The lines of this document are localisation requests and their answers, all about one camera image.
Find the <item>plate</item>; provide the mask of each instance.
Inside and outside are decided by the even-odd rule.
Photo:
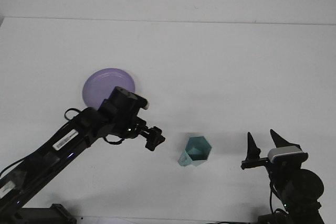
[[[105,68],[91,75],[83,87],[83,100],[87,107],[98,109],[104,99],[107,99],[115,86],[121,86],[128,91],[135,91],[132,77],[119,68]]]

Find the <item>black cable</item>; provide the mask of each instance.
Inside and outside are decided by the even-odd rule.
[[[54,135],[57,135],[62,129],[64,129],[64,127],[65,126],[67,126],[69,123],[67,122],[67,123],[65,123]],[[11,168],[12,166],[14,166],[14,165],[16,165],[16,164],[18,164],[18,163],[20,163],[20,162],[22,162],[22,161],[24,161],[25,159],[27,159],[27,158],[29,158],[30,156],[31,156],[31,154],[32,153],[30,153],[29,155],[27,155],[27,156],[25,156],[25,157],[23,157],[23,158],[21,158],[21,159],[19,159],[18,161],[15,161],[14,163],[12,163],[12,164],[10,164],[10,165],[8,165],[6,168],[4,168],[1,172],[0,172],[0,178],[1,178],[1,176],[3,175],[3,173],[5,172],[5,171],[7,171],[9,168]]]
[[[1,178],[1,176],[3,175],[3,173],[4,173],[5,171],[7,171],[7,170],[8,170],[9,168],[11,168],[12,166],[14,166],[14,165],[16,165],[16,164],[18,164],[18,163],[24,161],[24,160],[25,160],[26,158],[28,158],[30,155],[31,155],[31,154],[29,154],[28,156],[25,156],[25,157],[21,158],[20,160],[15,161],[14,163],[8,165],[5,169],[3,169],[3,170],[1,171],[1,173],[0,173],[0,178]]]
[[[70,118],[67,117],[67,113],[68,113],[69,111],[75,111],[75,112],[77,112],[77,113],[80,113],[80,112],[81,112],[79,109],[76,109],[76,108],[69,108],[69,109],[67,109],[67,111],[64,112],[64,118],[65,118],[66,120],[68,120],[68,121],[71,120]]]
[[[274,187],[273,187],[273,181],[271,180],[271,182],[269,183],[269,187],[270,187],[270,195],[269,195],[269,207],[271,209],[271,213],[272,213],[272,216],[273,216],[273,219],[274,219],[274,222],[276,224],[278,224],[278,220],[277,220],[277,217],[275,215],[275,212],[273,211],[273,206],[272,206],[272,194],[273,194],[273,191],[274,191]]]
[[[288,215],[288,213],[287,213],[286,211],[284,211],[284,210],[282,210],[282,209],[280,209],[280,208],[275,209],[274,212],[280,212],[280,213],[284,214],[285,216]]]
[[[107,143],[109,143],[109,144],[113,144],[113,145],[121,144],[121,143],[125,140],[124,138],[122,138],[122,139],[119,140],[119,141],[111,142],[111,141],[108,141],[108,140],[106,139],[106,137],[103,137],[103,139],[104,139],[105,142],[107,142]]]

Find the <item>white label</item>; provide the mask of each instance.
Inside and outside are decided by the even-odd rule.
[[[69,141],[72,140],[77,135],[78,135],[78,132],[76,130],[71,130],[68,134],[66,134],[64,137],[58,140],[55,144],[53,144],[53,148],[57,151],[62,149],[63,146],[69,143]]]
[[[8,181],[6,185],[4,185],[0,189],[0,199],[5,197],[6,194],[8,194],[11,190],[13,190],[15,187],[15,184],[12,181]]]

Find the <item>teal cup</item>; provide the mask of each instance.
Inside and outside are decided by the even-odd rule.
[[[200,165],[201,163],[207,161],[211,148],[211,145],[205,139],[205,137],[189,137],[187,146],[182,152],[180,158],[178,159],[178,163],[181,166]]]

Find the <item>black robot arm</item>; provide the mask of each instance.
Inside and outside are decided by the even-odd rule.
[[[241,168],[266,167],[271,191],[281,200],[285,211],[260,216],[259,224],[323,224],[319,214],[321,204],[317,201],[323,194],[322,180],[313,172],[301,169],[308,153],[301,146],[287,142],[270,130],[276,148],[266,158],[260,158],[260,149],[248,133],[247,157]]]
[[[106,139],[110,134],[125,139],[142,135],[147,140],[146,148],[153,151],[165,138],[159,128],[149,129],[146,121],[137,116],[147,106],[145,98],[116,87],[98,110],[86,108],[71,119],[0,179],[0,223],[12,223],[25,203],[101,137]]]

